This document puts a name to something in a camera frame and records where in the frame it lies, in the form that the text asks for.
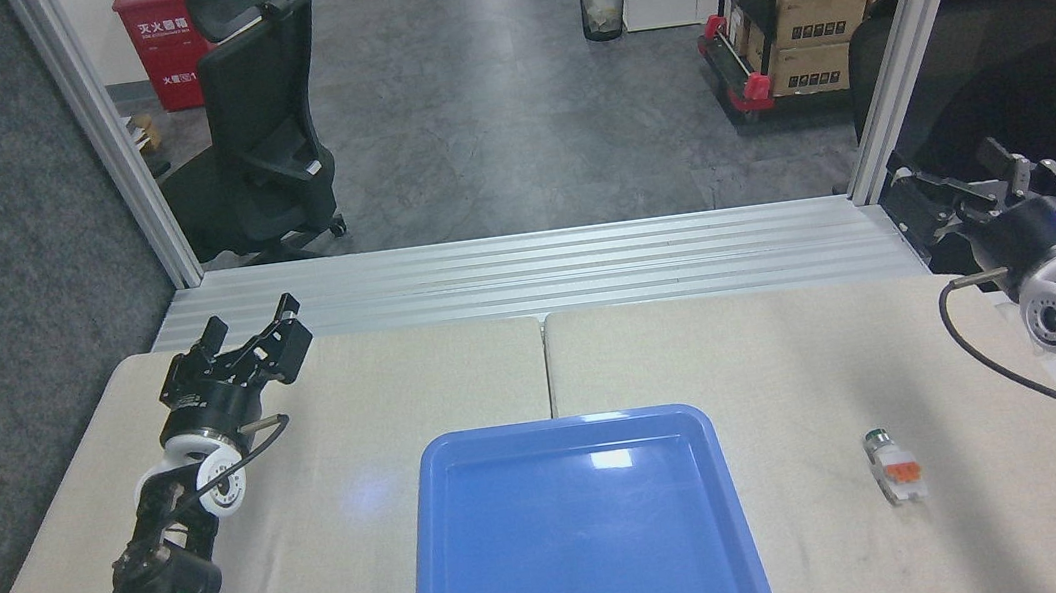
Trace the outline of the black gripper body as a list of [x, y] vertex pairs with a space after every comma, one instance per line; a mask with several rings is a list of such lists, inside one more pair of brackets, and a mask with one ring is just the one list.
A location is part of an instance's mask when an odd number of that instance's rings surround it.
[[241, 432], [261, 418], [268, 375], [259, 352], [238, 350], [208, 357], [195, 350], [175, 355], [164, 377], [161, 402], [168, 406], [164, 443], [176, 436], [212, 433], [228, 442], [254, 439]]
[[1056, 259], [1056, 197], [1039, 196], [967, 219], [973, 257], [981, 268], [1008, 271], [995, 283], [1018, 300], [1029, 276]]

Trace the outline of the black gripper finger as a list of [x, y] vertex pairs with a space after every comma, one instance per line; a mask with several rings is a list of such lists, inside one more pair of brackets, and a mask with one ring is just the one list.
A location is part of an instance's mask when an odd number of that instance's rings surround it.
[[300, 307], [293, 293], [279, 298], [272, 323], [232, 351], [231, 383], [244, 387], [263, 386], [271, 381], [294, 384], [313, 341], [309, 328], [299, 320]]
[[884, 211], [908, 240], [942, 237], [969, 216], [1000, 209], [992, 184], [966, 183], [918, 170], [897, 155], [882, 193]]
[[204, 331], [185, 353], [184, 363], [187, 371], [204, 370], [212, 368], [216, 362], [216, 357], [224, 346], [228, 327], [218, 315], [211, 315], [204, 326]]
[[980, 140], [977, 150], [978, 162], [994, 175], [994, 180], [1004, 184], [1001, 205], [1007, 208], [1020, 200], [1039, 197], [1056, 198], [1056, 162], [1051, 159], [1033, 161], [1023, 154], [1014, 153], [986, 137]]

